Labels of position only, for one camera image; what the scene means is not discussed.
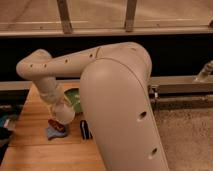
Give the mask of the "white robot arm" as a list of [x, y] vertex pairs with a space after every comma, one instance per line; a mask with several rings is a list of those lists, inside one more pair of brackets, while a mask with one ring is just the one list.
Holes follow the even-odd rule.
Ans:
[[32, 81], [63, 125], [75, 117], [56, 79], [78, 77], [83, 114], [107, 171], [169, 171], [148, 94], [151, 58], [138, 43], [102, 45], [54, 58], [38, 49], [16, 72]]

